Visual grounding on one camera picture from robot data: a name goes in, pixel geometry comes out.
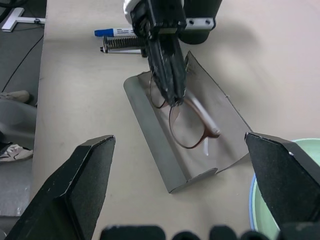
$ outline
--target white stand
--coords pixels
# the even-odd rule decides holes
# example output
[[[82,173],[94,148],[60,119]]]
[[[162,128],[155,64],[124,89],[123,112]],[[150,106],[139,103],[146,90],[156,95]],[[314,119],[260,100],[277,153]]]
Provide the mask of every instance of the white stand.
[[[22,7],[15,8],[4,25],[2,26],[3,32],[12,32],[14,27],[17,23],[24,23],[24,24],[35,24],[35,20],[39,19],[40,23],[44,24],[46,22],[45,18],[34,18],[34,17],[23,17],[21,16],[24,13],[24,9]]]

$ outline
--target green bowl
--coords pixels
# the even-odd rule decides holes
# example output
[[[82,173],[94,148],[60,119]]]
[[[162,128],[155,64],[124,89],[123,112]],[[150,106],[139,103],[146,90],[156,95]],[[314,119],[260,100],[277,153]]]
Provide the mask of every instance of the green bowl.
[[[320,167],[320,138],[303,138],[294,140]],[[276,240],[279,228],[261,196],[256,176],[253,176],[250,197],[249,216],[251,228],[266,235],[270,240]]]

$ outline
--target metal spring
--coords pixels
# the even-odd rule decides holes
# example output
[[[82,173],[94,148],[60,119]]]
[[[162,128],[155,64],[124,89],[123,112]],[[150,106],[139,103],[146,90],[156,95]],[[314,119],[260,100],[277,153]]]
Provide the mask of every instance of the metal spring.
[[[143,39],[138,38],[137,36],[128,36],[128,37],[103,37],[104,46],[110,49],[141,49],[145,47]]]

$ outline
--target table surface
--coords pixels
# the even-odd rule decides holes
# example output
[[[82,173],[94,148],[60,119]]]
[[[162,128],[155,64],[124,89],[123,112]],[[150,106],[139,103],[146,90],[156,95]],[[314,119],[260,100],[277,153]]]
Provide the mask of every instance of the table surface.
[[[255,132],[320,137],[320,4],[223,0],[201,45],[182,44]],[[116,136],[107,194],[93,239],[112,224],[156,224],[169,239],[212,225],[250,228],[249,160],[168,194],[123,83],[147,71],[138,55],[103,54],[94,30],[128,27],[122,0],[48,0],[41,59],[32,197],[87,139]]]

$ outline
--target shoe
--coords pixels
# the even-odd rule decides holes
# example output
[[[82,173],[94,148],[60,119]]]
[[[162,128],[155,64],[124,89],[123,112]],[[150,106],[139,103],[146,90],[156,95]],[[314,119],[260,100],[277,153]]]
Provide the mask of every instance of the shoe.
[[[0,93],[0,99],[14,100],[20,103],[26,103],[29,98],[30,94],[26,90]]]
[[[27,160],[34,155],[33,150],[24,149],[18,144],[11,144],[3,154],[0,155],[0,163],[17,160]]]

